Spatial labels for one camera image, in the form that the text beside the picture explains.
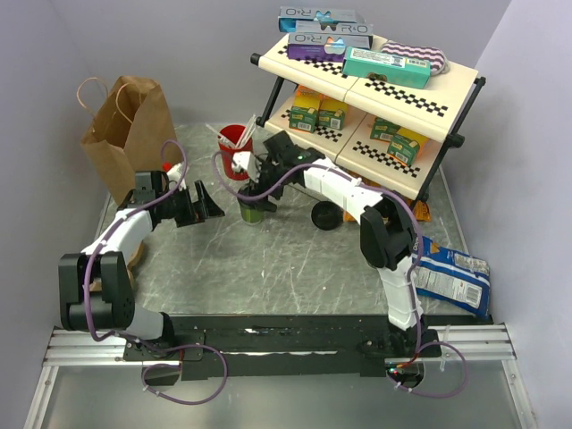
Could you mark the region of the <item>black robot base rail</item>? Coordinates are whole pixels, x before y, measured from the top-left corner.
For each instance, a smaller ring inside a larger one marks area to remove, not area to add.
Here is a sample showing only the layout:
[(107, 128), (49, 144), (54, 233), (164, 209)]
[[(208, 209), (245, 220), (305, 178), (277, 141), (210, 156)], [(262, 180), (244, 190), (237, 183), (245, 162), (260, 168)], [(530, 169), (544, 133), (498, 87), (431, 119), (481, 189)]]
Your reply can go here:
[(285, 376), (358, 374), (384, 377), (387, 365), (409, 359), (415, 336), (386, 315), (175, 315), (176, 344), (198, 349), (157, 353), (129, 342), (127, 362), (181, 365), (184, 381), (227, 374)]

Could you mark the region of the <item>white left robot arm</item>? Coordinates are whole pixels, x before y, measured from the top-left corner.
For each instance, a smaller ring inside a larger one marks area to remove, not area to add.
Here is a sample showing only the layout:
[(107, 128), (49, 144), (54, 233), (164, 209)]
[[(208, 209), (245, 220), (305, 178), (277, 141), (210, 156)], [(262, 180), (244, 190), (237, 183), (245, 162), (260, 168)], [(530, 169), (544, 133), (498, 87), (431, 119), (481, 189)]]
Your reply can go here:
[(160, 222), (173, 220), (185, 227), (224, 215), (204, 183), (194, 185), (196, 200), (179, 167), (138, 172), (113, 223), (81, 252), (61, 257), (59, 304), (65, 330), (90, 332), (98, 340), (114, 334), (136, 338), (158, 359), (174, 353), (177, 338), (171, 318), (136, 304), (128, 263)]

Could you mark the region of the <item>cardboard cup carrier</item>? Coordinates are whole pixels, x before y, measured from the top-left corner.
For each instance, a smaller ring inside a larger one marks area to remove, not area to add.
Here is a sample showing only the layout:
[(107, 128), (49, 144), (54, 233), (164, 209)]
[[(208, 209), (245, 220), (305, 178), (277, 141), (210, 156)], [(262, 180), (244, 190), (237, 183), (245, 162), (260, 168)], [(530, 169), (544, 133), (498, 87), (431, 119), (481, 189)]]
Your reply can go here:
[[(127, 274), (129, 276), (129, 280), (130, 280), (130, 286), (133, 290), (135, 289), (135, 280), (134, 280), (133, 269), (139, 263), (140, 259), (142, 258), (143, 254), (144, 254), (144, 251), (145, 251), (145, 244), (143, 241), (141, 241), (126, 264)], [(94, 281), (92, 281), (89, 285), (89, 290), (90, 291), (101, 291), (102, 290), (101, 280), (95, 279)]]

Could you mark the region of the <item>green paper coffee cup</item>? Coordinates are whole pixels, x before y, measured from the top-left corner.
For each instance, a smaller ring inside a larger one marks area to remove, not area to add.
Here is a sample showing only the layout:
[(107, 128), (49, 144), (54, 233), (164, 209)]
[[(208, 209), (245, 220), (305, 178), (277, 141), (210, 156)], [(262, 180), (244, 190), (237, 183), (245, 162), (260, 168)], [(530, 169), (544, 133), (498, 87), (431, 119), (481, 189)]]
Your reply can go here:
[(245, 223), (258, 224), (264, 220), (265, 211), (255, 206), (240, 204), (241, 218)]

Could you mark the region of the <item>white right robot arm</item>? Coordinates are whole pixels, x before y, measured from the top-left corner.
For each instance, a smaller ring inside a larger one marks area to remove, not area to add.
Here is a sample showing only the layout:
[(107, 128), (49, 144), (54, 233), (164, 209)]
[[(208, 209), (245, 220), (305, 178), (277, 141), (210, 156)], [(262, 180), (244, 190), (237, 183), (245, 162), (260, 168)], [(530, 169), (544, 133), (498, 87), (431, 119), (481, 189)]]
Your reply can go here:
[(410, 356), (422, 343), (418, 325), (422, 315), (412, 270), (413, 247), (420, 234), (408, 206), (388, 190), (365, 185), (344, 172), (322, 152), (294, 144), (281, 131), (264, 142), (263, 159), (245, 152), (232, 163), (251, 180), (250, 204), (268, 197), (278, 199), (286, 184), (296, 183), (349, 213), (359, 225), (359, 246), (368, 264), (378, 271), (388, 302), (388, 318), (398, 327), (390, 336), (391, 348)]

